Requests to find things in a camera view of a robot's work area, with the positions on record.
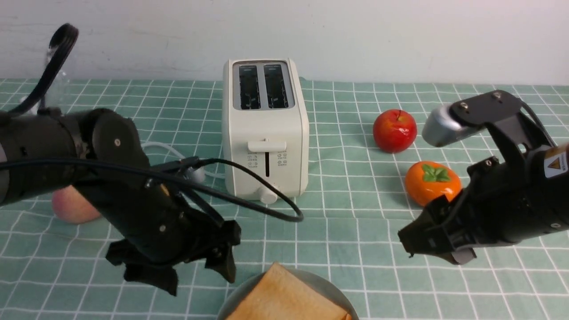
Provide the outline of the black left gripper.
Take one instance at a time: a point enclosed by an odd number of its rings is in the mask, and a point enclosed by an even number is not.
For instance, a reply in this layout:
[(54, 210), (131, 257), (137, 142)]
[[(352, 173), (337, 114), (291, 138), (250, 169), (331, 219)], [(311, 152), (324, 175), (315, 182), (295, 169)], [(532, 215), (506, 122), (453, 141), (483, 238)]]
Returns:
[(188, 186), (184, 172), (196, 163), (135, 168), (79, 160), (76, 168), (83, 176), (74, 186), (122, 235), (105, 258), (116, 267), (125, 265), (125, 281), (177, 296), (173, 266), (199, 259), (226, 282), (236, 281), (233, 247), (240, 245), (241, 228), (235, 220), (222, 223)]

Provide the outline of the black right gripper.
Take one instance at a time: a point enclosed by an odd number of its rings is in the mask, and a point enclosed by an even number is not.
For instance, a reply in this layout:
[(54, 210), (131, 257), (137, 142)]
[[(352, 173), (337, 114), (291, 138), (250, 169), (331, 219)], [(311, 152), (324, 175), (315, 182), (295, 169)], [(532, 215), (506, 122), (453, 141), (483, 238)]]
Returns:
[(508, 246), (568, 230), (568, 150), (507, 151), (504, 162), (477, 178), (467, 198), (432, 200), (398, 236), (411, 257), (453, 265), (477, 259), (475, 247)]

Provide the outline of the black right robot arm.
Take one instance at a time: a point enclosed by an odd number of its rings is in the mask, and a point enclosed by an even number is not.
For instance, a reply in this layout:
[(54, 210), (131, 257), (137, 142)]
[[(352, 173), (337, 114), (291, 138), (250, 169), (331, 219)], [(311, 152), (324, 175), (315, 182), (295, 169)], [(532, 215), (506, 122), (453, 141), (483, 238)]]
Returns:
[(452, 264), (476, 248), (507, 247), (568, 229), (568, 145), (526, 153), (520, 163), (490, 158), (470, 166), (471, 182), (436, 217), (429, 247)]

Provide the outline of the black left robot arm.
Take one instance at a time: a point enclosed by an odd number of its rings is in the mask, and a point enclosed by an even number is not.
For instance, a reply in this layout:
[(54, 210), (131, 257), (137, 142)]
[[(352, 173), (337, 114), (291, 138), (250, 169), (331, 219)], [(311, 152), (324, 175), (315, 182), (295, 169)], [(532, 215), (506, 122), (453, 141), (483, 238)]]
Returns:
[[(33, 116), (1, 113), (1, 205), (73, 186), (124, 237), (106, 259), (124, 264), (124, 279), (176, 296), (175, 265), (205, 259), (205, 267), (234, 282), (233, 247), (240, 226), (224, 218), (199, 193), (298, 223), (300, 208), (252, 170), (199, 157), (159, 165), (150, 161), (134, 122), (98, 108), (63, 115), (47, 108)], [(224, 194), (185, 178), (189, 168), (222, 163), (249, 174), (295, 211), (295, 216)]]

